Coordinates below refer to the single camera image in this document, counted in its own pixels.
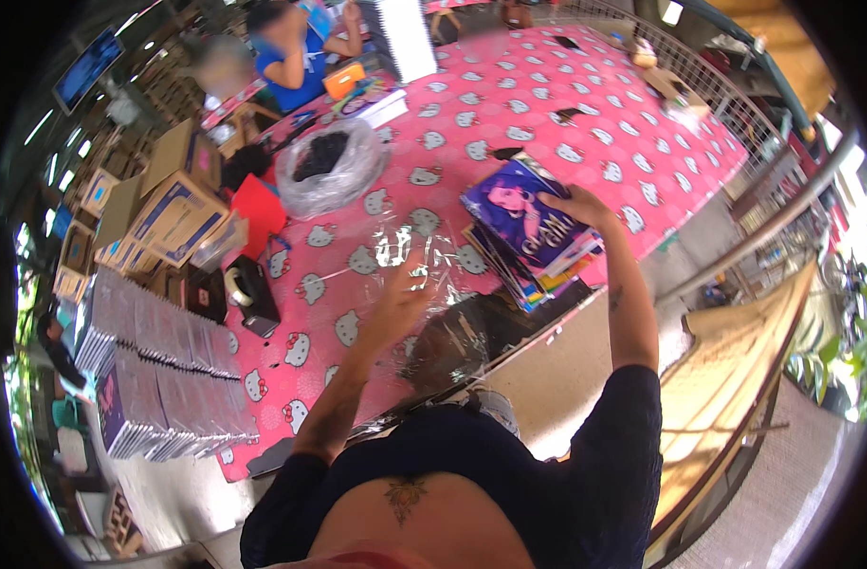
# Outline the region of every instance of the chair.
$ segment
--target chair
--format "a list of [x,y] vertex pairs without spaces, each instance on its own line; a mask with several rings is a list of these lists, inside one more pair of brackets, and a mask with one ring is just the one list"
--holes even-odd
[[54,419],[54,427],[75,429],[84,437],[89,433],[88,425],[79,422],[79,402],[72,395],[51,402],[51,418]]

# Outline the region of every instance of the arm tattoo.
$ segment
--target arm tattoo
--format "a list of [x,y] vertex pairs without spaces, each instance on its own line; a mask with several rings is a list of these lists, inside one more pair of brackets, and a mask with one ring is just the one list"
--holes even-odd
[[420,501],[420,495],[427,494],[424,490],[424,481],[414,478],[403,477],[398,482],[389,483],[389,492],[385,494],[389,498],[389,505],[399,521],[399,527],[405,525],[411,507]]
[[622,286],[619,286],[610,291],[610,312],[616,312],[616,309],[620,308],[620,301],[622,300]]

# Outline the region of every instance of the orange case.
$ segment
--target orange case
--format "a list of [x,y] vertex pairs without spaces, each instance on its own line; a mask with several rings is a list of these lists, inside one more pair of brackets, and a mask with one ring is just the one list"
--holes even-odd
[[329,96],[340,101],[354,88],[354,84],[365,76],[367,75],[364,74],[364,66],[360,63],[352,63],[329,75],[322,80],[322,83]]

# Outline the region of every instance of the television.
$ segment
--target television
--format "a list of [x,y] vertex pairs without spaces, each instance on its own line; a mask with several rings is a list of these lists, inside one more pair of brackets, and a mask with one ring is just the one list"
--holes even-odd
[[54,98],[67,115],[74,111],[98,77],[105,73],[123,52],[124,46],[114,35],[114,29],[108,28],[76,58],[52,89]]

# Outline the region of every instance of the blue shirt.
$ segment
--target blue shirt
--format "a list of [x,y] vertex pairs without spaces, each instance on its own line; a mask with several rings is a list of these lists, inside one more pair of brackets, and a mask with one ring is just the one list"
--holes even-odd
[[303,47],[304,83],[299,89],[283,87],[269,79],[265,74],[266,67],[276,62],[285,61],[287,59],[285,56],[271,47],[266,47],[265,51],[260,51],[257,55],[257,72],[266,79],[268,88],[279,102],[281,110],[287,112],[298,108],[325,92],[326,89],[322,84],[326,71],[326,53],[322,50],[324,43],[316,32],[308,28],[307,40]]
[[246,518],[240,562],[255,569],[304,559],[326,514],[355,486],[453,472],[496,502],[538,569],[641,569],[661,487],[660,443],[661,386],[641,366],[611,375],[564,462],[535,460],[495,419],[467,407],[420,409],[331,466],[292,455]]

